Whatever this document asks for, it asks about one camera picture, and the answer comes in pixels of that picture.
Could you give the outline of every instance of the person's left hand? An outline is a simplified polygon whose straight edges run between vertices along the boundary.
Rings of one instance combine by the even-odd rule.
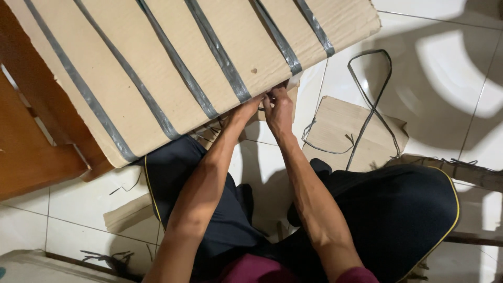
[[[246,124],[258,110],[259,104],[264,99],[265,95],[265,93],[259,94],[234,108],[230,114],[230,119],[232,121],[242,122]]]

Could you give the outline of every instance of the wooden furniture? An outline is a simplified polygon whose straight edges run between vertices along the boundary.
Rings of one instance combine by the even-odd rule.
[[[0,62],[31,105],[29,109],[23,104],[0,72],[0,200],[79,176],[90,181],[113,169],[4,0]]]

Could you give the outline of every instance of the hand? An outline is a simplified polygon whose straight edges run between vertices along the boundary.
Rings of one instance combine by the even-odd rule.
[[[267,125],[276,140],[292,133],[293,102],[284,87],[273,88],[264,98]]]
[[[230,121],[241,122],[246,124],[248,120],[257,112],[260,102],[263,100],[265,93],[259,94],[245,103],[235,107],[230,114]]]

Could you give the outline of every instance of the maroon shirt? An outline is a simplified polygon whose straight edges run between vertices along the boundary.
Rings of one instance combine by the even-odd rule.
[[[274,260],[246,254],[230,263],[216,280],[205,283],[299,283],[287,268]],[[364,267],[353,267],[344,272],[336,283],[379,283]]]

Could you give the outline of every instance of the black plastic strap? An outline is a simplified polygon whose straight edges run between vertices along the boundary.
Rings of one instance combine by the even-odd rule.
[[[248,89],[244,85],[241,76],[237,72],[236,68],[234,67],[234,64],[232,64],[232,61],[227,55],[227,52],[225,52],[225,49],[220,43],[220,40],[218,40],[215,31],[210,25],[210,22],[208,21],[208,19],[203,13],[203,10],[197,3],[197,0],[185,0],[185,4],[187,4],[189,11],[192,13],[192,16],[194,17],[194,20],[199,26],[199,30],[201,30],[201,33],[203,34],[203,37],[206,40],[206,43],[208,44],[208,47],[211,50],[211,53],[213,53],[213,56],[215,56],[218,65],[220,66],[223,74],[229,81],[229,84],[234,90],[234,93],[239,99],[239,102],[243,103],[246,100],[252,98],[252,96],[248,92]]]
[[[142,10],[145,12],[145,15],[147,16],[148,20],[150,21],[150,24],[152,25],[152,28],[154,29],[155,33],[157,34],[157,37],[159,38],[159,41],[164,46],[164,49],[166,50],[168,56],[170,57],[173,64],[175,64],[178,72],[180,73],[185,84],[187,85],[187,88],[189,88],[190,92],[192,93],[192,96],[196,99],[199,106],[201,106],[201,109],[203,109],[206,116],[208,116],[208,118],[210,119],[218,117],[220,114],[218,114],[218,112],[215,110],[210,100],[208,99],[208,97],[206,97],[203,90],[197,83],[196,79],[192,76],[187,66],[185,66],[184,62],[182,61],[177,51],[171,44],[170,40],[164,33],[164,30],[162,30],[159,22],[152,14],[152,11],[148,7],[147,3],[145,3],[145,0],[137,0],[137,2],[142,8]]]
[[[70,76],[71,80],[77,87],[78,91],[86,101],[86,103],[89,105],[89,108],[93,111],[93,113],[96,115],[96,118],[100,121],[101,125],[105,130],[107,131],[108,135],[112,138],[112,140],[115,143],[115,146],[121,153],[122,157],[127,161],[127,162],[133,162],[138,159],[137,156],[133,154],[131,149],[129,149],[129,146],[126,144],[124,139],[122,138],[121,134],[117,130],[117,128],[114,126],[108,115],[105,113],[103,107],[99,103],[99,101],[96,99],[94,96],[93,92],[90,90],[89,86],[86,84],[84,79],[80,76],[80,74],[77,72],[75,69],[75,66],[71,63],[70,59],[64,52],[63,48],[61,48],[61,45],[59,45],[58,41],[52,34],[51,30],[47,26],[47,24],[44,22],[44,19],[40,14],[38,13],[37,9],[31,2],[31,0],[24,0],[26,6],[30,10],[31,14],[33,15],[33,18],[35,18],[35,21],[37,22],[38,26],[44,33],[45,37],[51,44],[52,49],[54,52],[56,52],[56,55],[58,56],[59,60],[61,61],[61,64],[65,68],[65,70],[68,72],[68,75]]]
[[[162,131],[164,134],[170,139],[170,140],[175,140],[180,137],[180,134],[175,130],[171,122],[168,120],[166,115],[164,114],[163,110],[159,107],[157,102],[154,100],[150,92],[148,91],[147,87],[143,84],[141,79],[138,77],[136,72],[133,70],[131,65],[128,63],[126,58],[122,56],[121,52],[115,47],[115,45],[110,41],[110,39],[107,37],[107,35],[103,32],[103,30],[100,28],[100,26],[96,23],[96,21],[93,19],[85,5],[82,3],[81,0],[73,0],[77,7],[80,9],[82,14],[86,17],[86,19],[89,21],[89,23],[93,26],[93,28],[96,30],[96,32],[99,34],[101,39],[104,41],[104,43],[107,45],[107,47],[110,49],[112,54],[115,56],[119,64],[122,66],[126,74],[129,76],[131,81],[134,83],[138,91],[140,92],[141,96],[145,100],[145,103],[149,107],[150,111],[154,115],[155,119],[159,123],[159,126],[161,127]]]
[[[262,19],[265,21],[267,27],[269,28],[269,31],[276,40],[276,46],[283,54],[283,57],[288,63],[288,66],[290,66],[292,75],[295,76],[296,74],[300,73],[302,71],[302,66],[300,65],[299,59],[297,59],[297,56],[295,55],[295,52],[293,52],[292,47],[290,47],[290,44],[288,44],[288,41],[286,41],[285,37],[271,18],[271,15],[269,15],[269,13],[267,12],[266,7],[264,7],[260,0],[253,0],[253,2],[255,4],[255,7],[257,7],[257,10],[259,11]]]
[[[318,20],[314,16],[313,12],[307,5],[305,0],[295,0],[297,2],[297,7],[301,11],[301,13],[304,15],[306,18],[307,22],[311,26],[311,29],[313,29],[314,33],[318,37],[318,40],[320,43],[323,45],[323,48],[325,49],[326,52],[326,57],[332,57],[336,51],[334,50],[332,44],[330,43],[330,40],[328,39],[327,35],[321,28]]]

